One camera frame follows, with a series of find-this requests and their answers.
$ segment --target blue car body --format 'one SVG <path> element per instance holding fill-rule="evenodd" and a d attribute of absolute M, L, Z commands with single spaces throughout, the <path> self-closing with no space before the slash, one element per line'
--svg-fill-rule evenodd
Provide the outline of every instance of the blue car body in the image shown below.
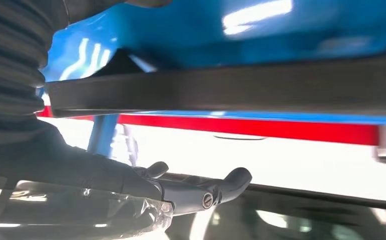
<path fill-rule="evenodd" d="M 119 4 L 56 33 L 43 73 L 47 81 L 88 77 L 118 48 L 143 56 L 159 69 L 371 56 L 386 53 L 386 0 L 174 0 L 162 8 Z M 152 71 L 146 64 L 141 66 Z M 386 124 L 386 117 L 373 116 L 282 112 L 217 115 Z"/>

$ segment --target clear plastic wrap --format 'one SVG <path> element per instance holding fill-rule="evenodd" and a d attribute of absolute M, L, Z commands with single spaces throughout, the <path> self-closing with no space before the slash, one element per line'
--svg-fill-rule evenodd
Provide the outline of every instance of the clear plastic wrap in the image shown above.
<path fill-rule="evenodd" d="M 0 188 L 0 195 L 8 191 Z M 125 239 L 164 232 L 172 215 L 168 202 L 20 181 L 0 213 L 0 240 Z"/>

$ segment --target screw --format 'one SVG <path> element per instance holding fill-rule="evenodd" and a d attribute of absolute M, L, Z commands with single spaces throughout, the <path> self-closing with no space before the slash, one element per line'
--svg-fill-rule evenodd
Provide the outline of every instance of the screw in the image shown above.
<path fill-rule="evenodd" d="M 208 209 L 213 204 L 213 195 L 211 193 L 205 193 L 202 200 L 202 205 L 205 209 Z"/>

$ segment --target red stripe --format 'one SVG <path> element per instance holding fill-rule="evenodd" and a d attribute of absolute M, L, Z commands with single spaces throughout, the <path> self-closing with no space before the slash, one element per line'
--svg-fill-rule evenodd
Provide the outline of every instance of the red stripe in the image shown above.
<path fill-rule="evenodd" d="M 378 126 L 375 125 L 124 114 L 119 116 L 118 123 L 332 143 L 378 145 Z"/>

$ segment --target blue frame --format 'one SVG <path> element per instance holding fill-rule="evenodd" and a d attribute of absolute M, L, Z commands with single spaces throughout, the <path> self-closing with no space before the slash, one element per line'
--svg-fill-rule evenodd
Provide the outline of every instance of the blue frame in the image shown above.
<path fill-rule="evenodd" d="M 157 9 L 119 4 L 55 34 L 47 81 L 78 79 L 128 48 L 164 69 L 347 58 L 386 52 L 383 0 L 192 0 Z M 143 70 L 151 71 L 147 66 Z M 156 111 L 144 115 L 386 124 L 386 117 L 284 112 Z M 108 155 L 117 115 L 91 138 Z"/>

